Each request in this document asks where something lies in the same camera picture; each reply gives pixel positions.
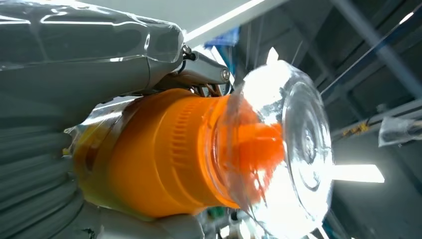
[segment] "metal pipe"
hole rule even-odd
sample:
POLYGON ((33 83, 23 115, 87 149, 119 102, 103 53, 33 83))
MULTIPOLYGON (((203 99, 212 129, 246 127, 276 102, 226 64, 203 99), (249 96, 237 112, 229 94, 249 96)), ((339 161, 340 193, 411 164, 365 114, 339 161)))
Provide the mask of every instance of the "metal pipe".
MULTIPOLYGON (((370 46, 374 47, 382 42, 380 35, 349 0, 331 0, 331 2, 370 46)), ((400 57, 394 52, 393 49, 391 49, 389 45, 384 45, 381 48, 378 48, 376 53, 412 95, 414 95, 416 98, 422 97, 421 82, 407 68, 400 57)), ((334 87, 336 84, 338 84, 338 80, 329 85, 329 87, 323 91, 323 94, 327 92, 329 88, 334 87)))

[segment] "steel beam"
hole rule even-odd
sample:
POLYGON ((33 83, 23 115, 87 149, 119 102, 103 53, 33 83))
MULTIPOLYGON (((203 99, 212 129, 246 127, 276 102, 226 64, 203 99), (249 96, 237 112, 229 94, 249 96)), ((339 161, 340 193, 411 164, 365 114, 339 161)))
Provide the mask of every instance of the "steel beam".
MULTIPOLYGON (((405 0, 386 0, 383 6, 371 17, 371 23, 378 28, 384 20, 394 12, 398 7, 400 7, 405 0)), ((354 36, 350 41, 348 41, 344 47, 340 50, 338 55, 339 59, 343 59, 336 68, 341 68, 341 66, 347 61, 348 57, 356 50, 364 40, 359 35, 354 36)))
POLYGON ((308 49, 308 53, 318 64, 319 68, 321 68, 327 77, 334 80, 334 69, 327 62, 327 60, 322 57, 322 53, 319 51, 317 46, 311 42, 304 28, 298 24, 283 7, 281 7, 281 10, 286 15, 287 20, 289 21, 289 25, 293 26, 293 31, 295 31, 296 34, 302 39, 303 45, 308 49))
POLYGON ((392 110, 389 110, 385 113, 378 114, 371 117, 369 120, 362 120, 360 122, 349 125, 343 129, 335 130, 331 132, 331 140, 337 141, 343 137, 343 133, 354 128, 358 128, 363 123, 366 123, 369 126, 369 130, 361 132, 359 134, 352 135, 362 135, 369 132, 377 132, 381 127, 381 122, 384 117, 400 117, 404 119, 420 119, 422 118, 422 100, 414 100, 407 104, 396 107, 392 110))
MULTIPOLYGON (((422 41, 422 27, 419 27, 416 31, 410 33, 405 39, 403 39, 401 42, 396 44, 395 50, 399 54, 402 54, 402 53, 406 52, 407 50, 409 50, 410 48, 412 48, 413 46, 415 46, 416 44, 418 44, 421 41, 422 41)), ((353 76, 353 74, 350 74, 350 76, 352 77, 350 80, 340 76, 336 79, 336 81, 337 80, 341 81, 341 82, 338 82, 338 84, 343 84, 344 89, 346 91, 350 91, 353 88, 355 88, 357 85, 362 83, 365 79, 370 77, 372 74, 381 70, 385 66, 385 64, 384 64, 384 62, 381 62, 381 61, 375 61, 375 62, 372 62, 370 64, 362 64, 362 66, 364 68, 360 69, 359 72, 355 76, 353 76)), ((332 90, 334 90, 334 88, 333 89, 327 89, 327 90, 323 91, 324 92, 324 104, 326 106, 330 105, 331 103, 333 103, 337 99, 337 96, 335 94, 331 94, 330 91, 332 91, 332 90)))
MULTIPOLYGON (((331 2, 370 46, 374 47, 382 42, 380 35, 349 0, 331 0, 331 2)), ((422 84, 389 45, 379 48, 376 53, 412 95, 416 98, 422 97, 422 84)))

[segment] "orange cylinder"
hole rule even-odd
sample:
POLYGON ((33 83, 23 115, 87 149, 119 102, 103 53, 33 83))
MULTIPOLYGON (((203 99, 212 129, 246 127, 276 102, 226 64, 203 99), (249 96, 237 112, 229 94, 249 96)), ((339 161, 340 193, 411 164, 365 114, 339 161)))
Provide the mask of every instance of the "orange cylinder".
MULTIPOLYGON (((226 149, 216 148, 215 142, 217 134, 224 138, 217 128, 227 100, 172 89, 135 100, 112 112, 115 117, 89 125, 74 151, 86 199, 144 220, 195 214, 210 206, 238 208, 223 180, 225 169, 271 172, 283 158, 281 127, 260 124, 244 104, 245 122, 228 129, 237 137, 227 144, 236 147, 241 160, 228 165, 226 149)), ((265 185, 247 190, 260 194, 265 185)))

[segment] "ribbed texture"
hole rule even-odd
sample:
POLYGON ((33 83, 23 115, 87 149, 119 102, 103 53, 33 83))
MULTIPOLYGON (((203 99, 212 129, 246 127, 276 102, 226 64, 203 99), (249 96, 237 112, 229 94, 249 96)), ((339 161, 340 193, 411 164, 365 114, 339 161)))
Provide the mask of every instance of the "ribbed texture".
POLYGON ((192 111, 200 105, 201 102, 202 100, 197 100, 186 105, 186 107, 184 107, 176 117, 175 126, 173 132, 171 133, 171 154, 172 162, 177 167, 187 168, 191 165, 190 162, 187 162, 186 158, 187 151, 192 150, 191 148, 189 149, 187 142, 189 117, 192 111))
POLYGON ((0 129, 0 238, 51 238, 79 212, 72 160, 62 156, 70 142, 43 127, 0 129))

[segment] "ceiling light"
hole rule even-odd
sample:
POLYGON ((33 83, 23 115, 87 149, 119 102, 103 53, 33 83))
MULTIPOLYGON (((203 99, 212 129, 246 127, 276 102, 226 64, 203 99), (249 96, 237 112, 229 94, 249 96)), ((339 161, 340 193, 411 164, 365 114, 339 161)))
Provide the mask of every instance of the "ceiling light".
POLYGON ((399 25, 402 24, 403 22, 407 21, 409 18, 411 18, 413 16, 413 12, 407 14, 405 17, 403 17, 403 19, 399 22, 399 25))
POLYGON ((200 26, 200 27, 198 27, 197 29, 195 29, 191 32, 188 32, 188 34, 186 34, 186 37, 185 37, 185 42, 188 42, 188 41, 206 33, 207 31, 215 28, 216 26, 219 26, 219 25, 225 23, 226 21, 234 18, 235 16, 241 14, 242 12, 249 10, 249 9, 253 8, 254 6, 262 3, 263 1, 265 1, 265 0, 251 0, 251 1, 235 8, 235 9, 225 13, 224 15, 206 23, 205 25, 200 26))
POLYGON ((267 65, 276 61, 278 61, 278 53, 274 47, 271 47, 270 51, 268 52, 267 65))
POLYGON ((374 164, 335 165, 331 173, 334 180, 367 183, 384 183, 385 181, 380 170, 374 164))

